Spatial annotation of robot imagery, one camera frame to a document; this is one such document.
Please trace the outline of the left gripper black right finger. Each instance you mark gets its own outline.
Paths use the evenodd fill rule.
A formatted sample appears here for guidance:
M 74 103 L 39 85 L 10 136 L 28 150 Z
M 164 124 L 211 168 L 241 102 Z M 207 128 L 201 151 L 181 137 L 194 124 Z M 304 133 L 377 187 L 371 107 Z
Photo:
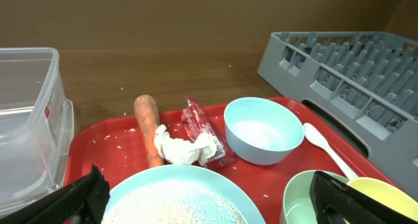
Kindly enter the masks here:
M 318 223 L 417 224 L 322 170 L 313 175 L 310 199 Z

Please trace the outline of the white plastic spoon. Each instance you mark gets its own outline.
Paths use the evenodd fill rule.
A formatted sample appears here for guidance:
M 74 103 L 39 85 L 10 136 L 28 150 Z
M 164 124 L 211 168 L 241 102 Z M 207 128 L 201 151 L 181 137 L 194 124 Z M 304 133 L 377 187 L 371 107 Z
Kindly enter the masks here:
M 324 150 L 349 180 L 353 180 L 359 177 L 351 169 L 351 167 L 349 167 L 348 164 L 343 161 L 343 159 L 331 148 L 327 139 L 311 123 L 304 123 L 303 129 L 306 139 L 314 146 Z

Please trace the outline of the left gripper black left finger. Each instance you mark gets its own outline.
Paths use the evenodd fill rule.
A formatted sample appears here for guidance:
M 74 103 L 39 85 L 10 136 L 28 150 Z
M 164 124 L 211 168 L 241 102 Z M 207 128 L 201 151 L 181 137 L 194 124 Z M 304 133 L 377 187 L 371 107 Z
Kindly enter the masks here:
M 1 224 L 100 223 L 110 185 L 98 167 L 87 175 L 1 219 Z

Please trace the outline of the red snack wrapper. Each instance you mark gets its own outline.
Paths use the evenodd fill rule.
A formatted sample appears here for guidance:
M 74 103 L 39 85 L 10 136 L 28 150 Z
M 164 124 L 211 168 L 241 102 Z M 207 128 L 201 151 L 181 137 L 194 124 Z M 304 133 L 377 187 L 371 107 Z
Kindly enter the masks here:
M 192 95 L 186 95 L 185 98 L 188 107 L 182 110 L 181 119 L 187 135 L 192 142 L 207 137 L 210 143 L 201 150 L 198 158 L 200 166 L 215 170 L 235 163 L 236 155 L 203 107 Z

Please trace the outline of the pale green bowl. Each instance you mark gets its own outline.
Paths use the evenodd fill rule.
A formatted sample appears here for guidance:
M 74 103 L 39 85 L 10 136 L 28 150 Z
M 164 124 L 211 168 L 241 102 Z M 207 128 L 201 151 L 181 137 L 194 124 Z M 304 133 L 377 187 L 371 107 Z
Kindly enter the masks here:
M 316 170 L 306 170 L 293 176 L 283 192 L 280 224 L 317 224 L 310 186 Z

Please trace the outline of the yellow cup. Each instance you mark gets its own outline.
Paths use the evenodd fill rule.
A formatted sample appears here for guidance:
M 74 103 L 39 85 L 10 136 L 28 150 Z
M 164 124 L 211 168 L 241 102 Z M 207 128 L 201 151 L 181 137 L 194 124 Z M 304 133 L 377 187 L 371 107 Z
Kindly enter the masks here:
M 369 177 L 355 178 L 347 184 L 392 210 L 417 221 L 417 201 L 397 187 Z

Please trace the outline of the light blue plate with rice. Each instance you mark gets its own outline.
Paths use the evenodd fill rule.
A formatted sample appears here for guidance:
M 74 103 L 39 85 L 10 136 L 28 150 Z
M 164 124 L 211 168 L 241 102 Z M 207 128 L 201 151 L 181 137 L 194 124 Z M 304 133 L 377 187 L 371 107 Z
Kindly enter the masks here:
M 193 165 L 139 172 L 110 191 L 103 223 L 264 223 L 254 202 L 226 177 Z

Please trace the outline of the white tissue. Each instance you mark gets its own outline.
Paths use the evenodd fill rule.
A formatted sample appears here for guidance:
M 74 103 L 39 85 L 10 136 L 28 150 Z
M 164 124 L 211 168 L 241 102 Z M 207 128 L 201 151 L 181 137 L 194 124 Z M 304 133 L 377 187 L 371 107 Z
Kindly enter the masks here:
M 181 138 L 171 138 L 165 125 L 155 130 L 154 146 L 158 154 L 172 164 L 191 165 L 198 161 L 200 166 L 207 164 L 215 156 L 217 145 L 215 136 L 201 133 L 194 142 Z

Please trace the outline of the light blue bowl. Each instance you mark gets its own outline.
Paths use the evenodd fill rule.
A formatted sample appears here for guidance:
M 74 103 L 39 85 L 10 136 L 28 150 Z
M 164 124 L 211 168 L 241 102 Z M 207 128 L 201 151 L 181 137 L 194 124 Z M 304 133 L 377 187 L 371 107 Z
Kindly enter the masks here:
M 304 140 L 303 126 L 297 116 L 268 99 L 235 99 L 225 107 L 223 118 L 232 151 L 256 165 L 279 163 Z

